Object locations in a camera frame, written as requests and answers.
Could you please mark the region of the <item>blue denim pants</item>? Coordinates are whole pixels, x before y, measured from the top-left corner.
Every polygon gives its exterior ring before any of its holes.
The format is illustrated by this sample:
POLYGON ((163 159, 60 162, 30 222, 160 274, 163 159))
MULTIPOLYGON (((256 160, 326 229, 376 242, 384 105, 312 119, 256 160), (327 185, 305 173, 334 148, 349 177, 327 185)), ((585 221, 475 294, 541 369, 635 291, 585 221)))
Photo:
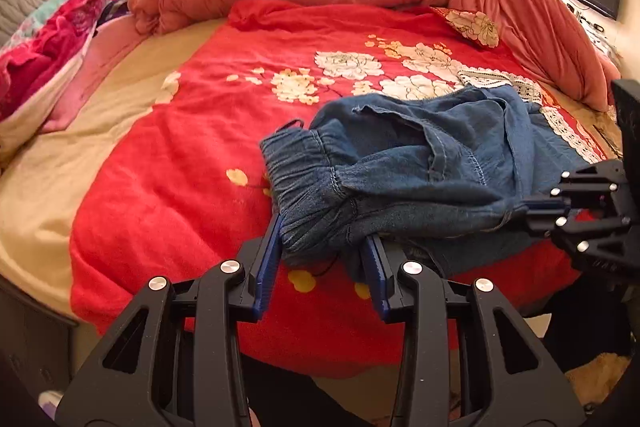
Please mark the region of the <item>blue denim pants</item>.
POLYGON ((407 239, 447 274, 517 255, 534 243, 515 225, 524 200, 585 164, 509 86, 418 101, 340 98, 260 149, 284 260, 340 254, 354 277, 358 246, 373 234, 407 239))

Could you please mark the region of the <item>red floral blanket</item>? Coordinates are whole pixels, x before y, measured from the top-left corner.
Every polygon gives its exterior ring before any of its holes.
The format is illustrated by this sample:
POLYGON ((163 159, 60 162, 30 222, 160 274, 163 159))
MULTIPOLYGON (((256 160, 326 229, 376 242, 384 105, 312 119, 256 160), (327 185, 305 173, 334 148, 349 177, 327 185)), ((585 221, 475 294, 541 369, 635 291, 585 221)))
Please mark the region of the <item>red floral blanket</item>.
POLYGON ((104 161, 70 236, 70 304, 105 332, 157 275, 195 279, 283 217, 250 357, 343 377, 399 360, 357 249, 412 233, 436 269, 495 277, 517 305, 575 280, 504 220, 604 154, 496 37, 445 9, 237 3, 104 161))

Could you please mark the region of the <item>beige bed sheet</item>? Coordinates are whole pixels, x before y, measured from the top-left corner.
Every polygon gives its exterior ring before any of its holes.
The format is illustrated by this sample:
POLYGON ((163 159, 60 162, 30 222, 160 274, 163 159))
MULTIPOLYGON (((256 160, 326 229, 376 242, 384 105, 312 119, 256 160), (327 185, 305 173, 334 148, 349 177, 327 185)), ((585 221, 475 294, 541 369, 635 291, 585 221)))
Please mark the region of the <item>beige bed sheet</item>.
POLYGON ((166 101, 165 79, 221 26, 194 24, 140 43, 64 130, 40 134, 1 176, 1 275, 62 317, 73 317, 70 231, 104 160, 132 125, 166 101))

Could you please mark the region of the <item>pink patterned pillow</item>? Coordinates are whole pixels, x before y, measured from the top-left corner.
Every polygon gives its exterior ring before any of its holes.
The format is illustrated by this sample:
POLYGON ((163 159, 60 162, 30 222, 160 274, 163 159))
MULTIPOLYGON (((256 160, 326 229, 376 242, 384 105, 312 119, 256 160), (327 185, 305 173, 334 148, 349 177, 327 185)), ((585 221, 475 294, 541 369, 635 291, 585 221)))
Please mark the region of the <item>pink patterned pillow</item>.
POLYGON ((48 0, 1 48, 1 159, 40 130, 85 60, 114 0, 48 0))

